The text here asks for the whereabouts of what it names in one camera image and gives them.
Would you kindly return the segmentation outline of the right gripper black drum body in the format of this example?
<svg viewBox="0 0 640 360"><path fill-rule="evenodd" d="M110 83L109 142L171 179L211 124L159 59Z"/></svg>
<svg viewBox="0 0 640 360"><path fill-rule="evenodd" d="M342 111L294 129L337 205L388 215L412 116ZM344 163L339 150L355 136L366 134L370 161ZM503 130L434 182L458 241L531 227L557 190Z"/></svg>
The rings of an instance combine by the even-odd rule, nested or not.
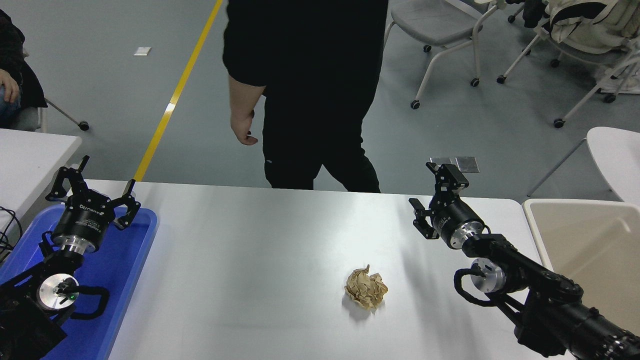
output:
<svg viewBox="0 0 640 360"><path fill-rule="evenodd" d="M430 209L432 227L451 249L461 249L468 239L486 228L479 215L461 199L433 200Z"/></svg>

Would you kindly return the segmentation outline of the standing person's right hand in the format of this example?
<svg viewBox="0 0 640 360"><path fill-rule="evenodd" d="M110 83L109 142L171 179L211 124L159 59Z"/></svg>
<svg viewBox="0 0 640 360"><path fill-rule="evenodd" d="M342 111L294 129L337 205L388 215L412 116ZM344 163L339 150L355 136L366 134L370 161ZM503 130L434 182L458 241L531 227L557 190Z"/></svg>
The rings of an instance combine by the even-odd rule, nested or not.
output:
<svg viewBox="0 0 640 360"><path fill-rule="evenodd" d="M258 139L252 135L251 127L253 124L255 112L251 111L232 111L230 116L230 127L236 139L245 146L254 146L258 144Z"/></svg>

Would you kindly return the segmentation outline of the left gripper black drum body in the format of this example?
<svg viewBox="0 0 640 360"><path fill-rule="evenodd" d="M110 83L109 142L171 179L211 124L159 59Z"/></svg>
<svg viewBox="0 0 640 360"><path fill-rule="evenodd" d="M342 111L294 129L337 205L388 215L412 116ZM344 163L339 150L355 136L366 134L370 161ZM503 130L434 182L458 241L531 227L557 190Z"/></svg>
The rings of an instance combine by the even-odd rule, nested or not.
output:
<svg viewBox="0 0 640 360"><path fill-rule="evenodd" d="M75 236L92 245L102 244L110 223L115 219L114 208L108 206L110 202L111 199L103 194L69 196L51 240L60 245L63 239Z"/></svg>

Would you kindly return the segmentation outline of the seated person's hand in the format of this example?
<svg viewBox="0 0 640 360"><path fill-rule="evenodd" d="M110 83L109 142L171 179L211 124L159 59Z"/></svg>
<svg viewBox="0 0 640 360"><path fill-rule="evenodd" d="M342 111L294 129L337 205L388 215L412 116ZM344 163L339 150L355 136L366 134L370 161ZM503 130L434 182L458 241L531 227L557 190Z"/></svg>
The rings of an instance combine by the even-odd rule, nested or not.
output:
<svg viewBox="0 0 640 360"><path fill-rule="evenodd" d="M0 84L4 87L4 101L10 104L15 103L18 100L18 96L20 96L19 84L4 69L0 69Z"/></svg>

